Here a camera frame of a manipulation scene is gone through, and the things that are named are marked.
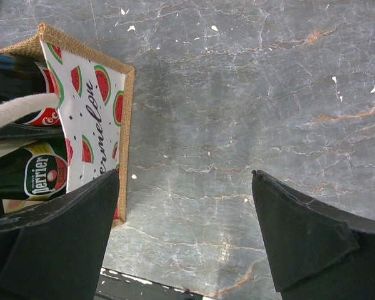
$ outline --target jute trim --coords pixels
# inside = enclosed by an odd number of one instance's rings
[[[40,44],[40,40],[63,48],[70,53],[81,56],[88,60],[92,60],[98,64],[102,64],[117,72],[126,75],[124,87],[124,102],[122,105],[122,124],[121,135],[119,137],[119,196],[118,196],[118,218],[114,220],[112,226],[118,226],[126,220],[126,187],[128,181],[128,154],[129,154],[129,138],[131,133],[131,116],[132,116],[132,100],[133,86],[135,79],[135,69],[132,66],[123,64],[97,50],[94,50],[82,42],[74,39],[67,34],[47,25],[39,25],[39,33],[30,39],[19,42],[13,46],[0,49],[0,53],[17,54],[29,56],[31,58],[43,61],[44,55]]]

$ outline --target gray marble floor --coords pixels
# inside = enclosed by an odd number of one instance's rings
[[[106,267],[280,299],[253,169],[375,219],[375,1],[1,0],[0,46],[40,22],[137,71],[128,221]]]

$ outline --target perrier bottle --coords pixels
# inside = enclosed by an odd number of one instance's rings
[[[0,199],[46,201],[66,192],[64,138],[21,147],[0,157]]]

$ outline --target watermelon print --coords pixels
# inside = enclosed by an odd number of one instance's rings
[[[22,200],[9,200],[6,212],[11,213],[13,211],[18,211],[21,208],[23,208],[23,204],[24,204],[24,201]]]
[[[93,163],[93,149],[86,136],[82,135],[82,161],[84,163]]]
[[[111,95],[110,77],[108,76],[106,69],[99,64],[94,66],[94,72],[96,73],[97,84],[100,89],[102,101],[104,102],[104,105],[107,105]]]
[[[74,155],[74,149],[71,146],[71,141],[67,138],[65,138],[65,144],[67,146],[67,162],[68,162],[68,166],[70,166],[71,161],[73,159],[73,155]]]
[[[50,62],[49,61],[46,61],[46,62],[47,62],[47,67],[50,70],[51,80],[54,83],[54,92],[56,93],[56,95],[58,97],[58,100],[59,100],[57,108],[60,108],[61,104],[64,101],[64,87],[61,84],[61,81],[58,78],[58,76],[57,76],[56,72],[54,71],[53,67],[51,66]]]
[[[72,85],[74,86],[75,91],[79,95],[79,97],[82,96],[82,74],[81,74],[81,68],[75,67],[71,71],[71,81]]]
[[[114,122],[118,127],[121,127],[121,118],[123,116],[123,103],[124,91],[119,91],[115,96],[114,106],[112,107],[112,115],[114,116]]]
[[[52,45],[47,44],[47,47],[49,48],[51,54],[54,56],[54,58],[60,63],[63,64],[63,52],[61,51],[61,48]]]
[[[115,156],[117,155],[118,150],[118,143],[115,142],[114,149],[112,150],[112,158],[115,159]]]

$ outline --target bag handle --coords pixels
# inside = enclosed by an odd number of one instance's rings
[[[58,107],[56,94],[35,94],[0,104],[0,128],[35,111]]]

